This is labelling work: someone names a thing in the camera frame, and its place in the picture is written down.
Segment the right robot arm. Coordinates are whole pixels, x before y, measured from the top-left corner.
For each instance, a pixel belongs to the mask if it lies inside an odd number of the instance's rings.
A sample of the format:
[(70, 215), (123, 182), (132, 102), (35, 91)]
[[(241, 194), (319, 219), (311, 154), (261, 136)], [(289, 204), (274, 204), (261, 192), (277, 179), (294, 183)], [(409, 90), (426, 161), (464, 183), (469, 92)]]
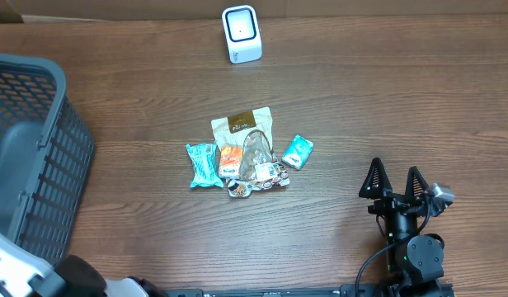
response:
[(386, 247), (371, 256), (355, 279), (355, 295), (367, 266), (387, 257), (391, 280), (374, 286), (373, 296), (443, 296), (439, 278), (444, 275), (445, 242), (435, 233), (423, 233), (430, 218), (442, 214), (454, 203), (449, 186), (429, 185), (417, 167), (410, 167), (405, 192), (395, 193), (380, 158), (371, 161), (359, 197), (371, 199), (368, 212), (375, 216)]

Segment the teal tissue pack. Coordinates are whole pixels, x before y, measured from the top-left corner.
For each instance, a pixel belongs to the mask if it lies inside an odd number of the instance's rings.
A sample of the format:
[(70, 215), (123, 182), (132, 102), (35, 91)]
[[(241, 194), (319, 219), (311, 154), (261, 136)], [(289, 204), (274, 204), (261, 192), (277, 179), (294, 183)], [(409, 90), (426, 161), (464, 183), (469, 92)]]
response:
[(313, 142), (297, 134), (283, 154), (282, 161), (301, 170), (313, 151)]

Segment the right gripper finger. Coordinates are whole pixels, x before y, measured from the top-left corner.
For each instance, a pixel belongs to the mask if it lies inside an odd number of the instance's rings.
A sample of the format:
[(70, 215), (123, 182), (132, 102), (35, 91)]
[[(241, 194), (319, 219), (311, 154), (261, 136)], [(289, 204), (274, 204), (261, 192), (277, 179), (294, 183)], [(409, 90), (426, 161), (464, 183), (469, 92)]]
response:
[(410, 199), (420, 199), (426, 194), (428, 183), (417, 167), (410, 167), (407, 174), (405, 196)]
[(369, 172), (360, 188), (359, 197), (372, 200), (382, 199), (393, 192), (391, 183), (380, 158), (374, 158)]

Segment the beige snack pouch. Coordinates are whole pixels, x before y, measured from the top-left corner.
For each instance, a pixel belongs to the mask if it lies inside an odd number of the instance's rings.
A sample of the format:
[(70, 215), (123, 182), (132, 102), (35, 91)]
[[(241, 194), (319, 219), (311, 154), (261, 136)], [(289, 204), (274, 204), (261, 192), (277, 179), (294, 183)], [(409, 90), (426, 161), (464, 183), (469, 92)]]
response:
[(273, 149), (272, 126), (268, 106), (211, 121), (219, 152), (224, 145), (243, 150), (239, 178), (224, 178), (232, 198), (248, 198), (256, 191), (290, 184), (289, 174)]

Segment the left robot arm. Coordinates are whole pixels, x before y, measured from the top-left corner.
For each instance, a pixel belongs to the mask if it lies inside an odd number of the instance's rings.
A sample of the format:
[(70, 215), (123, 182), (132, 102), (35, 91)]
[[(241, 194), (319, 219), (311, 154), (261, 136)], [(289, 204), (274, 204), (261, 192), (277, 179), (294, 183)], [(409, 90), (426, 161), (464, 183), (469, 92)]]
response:
[(0, 234), (0, 297), (164, 296), (155, 285), (132, 277), (107, 280), (80, 257), (49, 264)]

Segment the teal snack packet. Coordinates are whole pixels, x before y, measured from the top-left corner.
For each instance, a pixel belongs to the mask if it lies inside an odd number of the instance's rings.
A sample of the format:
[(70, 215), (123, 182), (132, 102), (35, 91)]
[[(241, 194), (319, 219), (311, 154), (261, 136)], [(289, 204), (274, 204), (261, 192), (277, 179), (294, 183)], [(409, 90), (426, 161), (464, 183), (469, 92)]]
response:
[(223, 188), (223, 180), (218, 175), (216, 163), (217, 144), (201, 143), (186, 145), (186, 151), (192, 162), (194, 177), (190, 188), (219, 187)]

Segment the orange tissue pack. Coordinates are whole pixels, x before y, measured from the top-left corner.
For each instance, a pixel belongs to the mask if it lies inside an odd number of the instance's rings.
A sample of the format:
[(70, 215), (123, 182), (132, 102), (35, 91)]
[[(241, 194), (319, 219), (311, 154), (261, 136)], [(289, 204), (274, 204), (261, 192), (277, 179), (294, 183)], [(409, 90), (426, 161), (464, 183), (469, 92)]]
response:
[(221, 178), (238, 179), (242, 164), (243, 150), (239, 146), (221, 148), (218, 174)]

